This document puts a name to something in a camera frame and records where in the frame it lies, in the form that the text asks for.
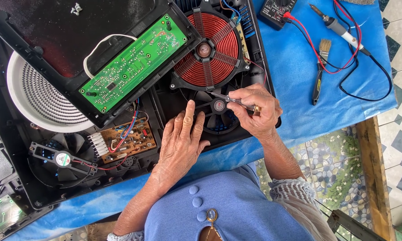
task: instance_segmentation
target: necklace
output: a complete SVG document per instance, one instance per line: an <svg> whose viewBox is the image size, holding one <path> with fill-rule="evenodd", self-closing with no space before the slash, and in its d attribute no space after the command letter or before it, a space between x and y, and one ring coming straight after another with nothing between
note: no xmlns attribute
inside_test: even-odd
<svg viewBox="0 0 402 241"><path fill-rule="evenodd" d="M208 241L208 237L210 235L211 230L214 230L216 232L217 236L219 236L220 240L223 241L223 239L220 237L219 232L217 231L217 229L213 225L213 222L216 221L216 219L217 219L217 211L214 208L211 208L211 209L207 210L207 220L209 222L211 222L211 227L208 230L207 238L205 239L205 241Z"/></svg>

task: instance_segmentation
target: lace sleeve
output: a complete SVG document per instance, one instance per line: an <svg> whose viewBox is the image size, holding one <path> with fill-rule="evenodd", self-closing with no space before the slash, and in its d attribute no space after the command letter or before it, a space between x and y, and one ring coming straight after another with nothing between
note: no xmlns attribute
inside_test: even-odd
<svg viewBox="0 0 402 241"><path fill-rule="evenodd" d="M303 178L276 180L268 183L269 195L312 234L316 241L336 240L318 209L315 192Z"/></svg>
<svg viewBox="0 0 402 241"><path fill-rule="evenodd" d="M109 233L107 241L145 241L145 231L137 231L123 236L117 236L113 233Z"/></svg>

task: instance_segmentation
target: red copper wire coil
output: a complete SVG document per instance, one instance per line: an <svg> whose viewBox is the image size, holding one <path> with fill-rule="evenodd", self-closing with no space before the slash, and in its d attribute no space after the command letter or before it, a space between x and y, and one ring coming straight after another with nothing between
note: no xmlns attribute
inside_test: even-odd
<svg viewBox="0 0 402 241"><path fill-rule="evenodd" d="M205 36L202 37L211 39L216 33L218 33L228 24L225 20L212 14L204 12L201 14L205 33ZM188 19L193 25L195 25L193 14L189 15ZM216 51L231 56L233 58L238 58L238 42L234 31L228 33L221 41L219 41L219 43L217 43ZM174 69L176 70L186 62L190 63L190 58L194 58L193 53L189 53L185 57L183 57L182 60L180 60L174 66ZM234 69L234 66L214 58L210 61L210 65L214 85L217 85L221 81L223 81ZM190 67L180 77L189 84L201 87L207 86L203 65L198 61L195 62L192 67Z"/></svg>

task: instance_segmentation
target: hand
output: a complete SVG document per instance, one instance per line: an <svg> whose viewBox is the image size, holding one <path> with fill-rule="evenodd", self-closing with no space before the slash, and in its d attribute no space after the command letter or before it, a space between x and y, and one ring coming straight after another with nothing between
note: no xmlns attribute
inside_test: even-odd
<svg viewBox="0 0 402 241"><path fill-rule="evenodd" d="M263 85L257 83L229 92L232 99L241 99L244 105L258 105L262 108L260 116L251 116L246 109L235 102L229 102L227 107L234 111L240 120L241 127L259 139L262 143L268 141L275 133L278 118L283 114L279 101L274 98Z"/></svg>
<svg viewBox="0 0 402 241"><path fill-rule="evenodd" d="M157 180L161 189L167 192L195 164L209 141L200 141L205 114L200 112L191 133L195 102L188 101L186 111L180 112L164 128L160 160L152 171L151 177Z"/></svg>

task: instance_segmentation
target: paintbrush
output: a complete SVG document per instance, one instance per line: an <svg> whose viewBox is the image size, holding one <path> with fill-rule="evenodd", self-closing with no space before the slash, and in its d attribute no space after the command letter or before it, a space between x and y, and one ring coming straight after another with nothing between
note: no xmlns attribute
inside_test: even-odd
<svg viewBox="0 0 402 241"><path fill-rule="evenodd" d="M329 50L330 46L332 45L332 42L328 39L322 39L320 41L320 46L319 46L319 55L324 58L324 60L327 61L327 57L329 56ZM324 66L326 66L326 61L323 59L321 62L323 63ZM317 77L315 80L315 85L314 85L314 90L312 91L312 105L315 106L318 102L318 98L320 97L320 87L321 87L321 77L323 75L323 68L320 64L320 61L317 61Z"/></svg>

